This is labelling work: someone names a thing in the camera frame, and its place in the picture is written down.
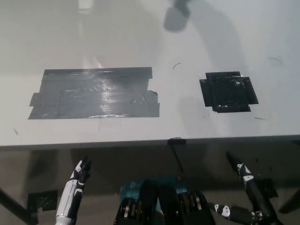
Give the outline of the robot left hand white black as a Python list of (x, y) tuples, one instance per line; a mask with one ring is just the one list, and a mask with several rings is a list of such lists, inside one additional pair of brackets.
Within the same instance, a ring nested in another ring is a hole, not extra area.
[(74, 225), (83, 196), (85, 183), (90, 177), (91, 161), (84, 157), (73, 170), (65, 184), (56, 213), (56, 222)]

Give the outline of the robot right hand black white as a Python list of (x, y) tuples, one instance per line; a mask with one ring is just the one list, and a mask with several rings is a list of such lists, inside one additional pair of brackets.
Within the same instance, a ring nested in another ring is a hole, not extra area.
[(242, 225), (281, 225), (282, 222), (278, 219), (269, 198), (259, 188), (254, 175), (247, 166), (230, 152), (226, 153), (226, 157), (241, 179), (253, 209), (211, 202), (209, 203), (210, 209), (227, 220)]

